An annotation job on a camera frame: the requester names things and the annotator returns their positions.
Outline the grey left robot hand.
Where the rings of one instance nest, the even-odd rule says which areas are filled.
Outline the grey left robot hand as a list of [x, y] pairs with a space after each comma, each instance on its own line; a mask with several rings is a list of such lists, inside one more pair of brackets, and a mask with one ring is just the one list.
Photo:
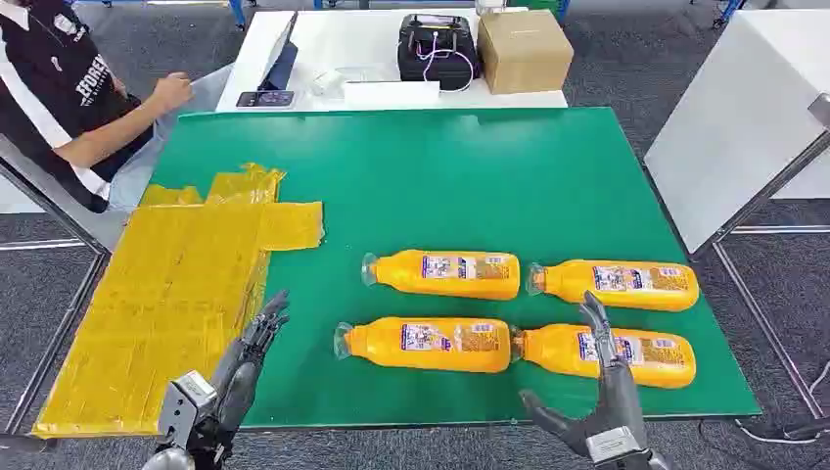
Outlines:
[[279, 291], [228, 346], [210, 379], [217, 389], [213, 416], [224, 432], [237, 432], [254, 403], [256, 384], [274, 339], [290, 317], [288, 292]]

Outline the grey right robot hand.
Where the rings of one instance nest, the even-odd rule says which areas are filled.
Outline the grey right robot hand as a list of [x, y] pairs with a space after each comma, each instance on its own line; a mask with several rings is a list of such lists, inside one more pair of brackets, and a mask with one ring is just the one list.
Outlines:
[[559, 438], [596, 469], [648, 469], [653, 456], [648, 446], [636, 384], [627, 362], [618, 353], [604, 306], [585, 292], [579, 310], [588, 320], [598, 355], [598, 401], [581, 419], [571, 419], [546, 407], [530, 390], [519, 391], [531, 420]]

